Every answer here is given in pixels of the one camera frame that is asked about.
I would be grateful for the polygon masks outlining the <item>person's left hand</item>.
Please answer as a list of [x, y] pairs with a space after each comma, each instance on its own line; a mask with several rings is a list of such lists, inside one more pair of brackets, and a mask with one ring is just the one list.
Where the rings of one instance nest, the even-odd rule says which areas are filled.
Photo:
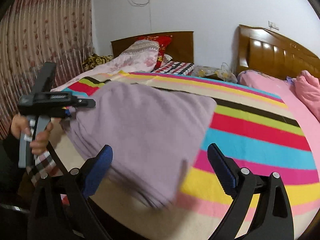
[[[40, 132], [36, 136], [36, 139], [30, 143], [32, 154], [41, 155], [44, 152], [46, 152], [52, 129], [53, 129], [53, 124], [49, 122], [48, 125], [46, 126], [46, 129], [43, 132]], [[13, 117], [11, 126], [10, 126], [10, 131], [16, 139], [20, 138], [21, 133], [24, 133], [29, 137], [32, 135], [27, 118], [20, 114], [16, 114]]]

